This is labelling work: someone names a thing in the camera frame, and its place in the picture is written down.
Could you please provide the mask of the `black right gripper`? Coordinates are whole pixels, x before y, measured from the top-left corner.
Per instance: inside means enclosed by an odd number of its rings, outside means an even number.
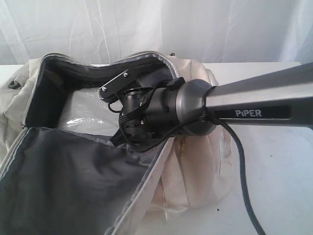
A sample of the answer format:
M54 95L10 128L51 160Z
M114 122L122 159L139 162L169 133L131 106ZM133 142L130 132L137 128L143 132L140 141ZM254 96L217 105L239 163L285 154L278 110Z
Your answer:
M154 88L133 88L122 95L123 113L119 116L119 129L110 138L114 147L126 144L152 144L156 135L146 123L147 102L154 93Z

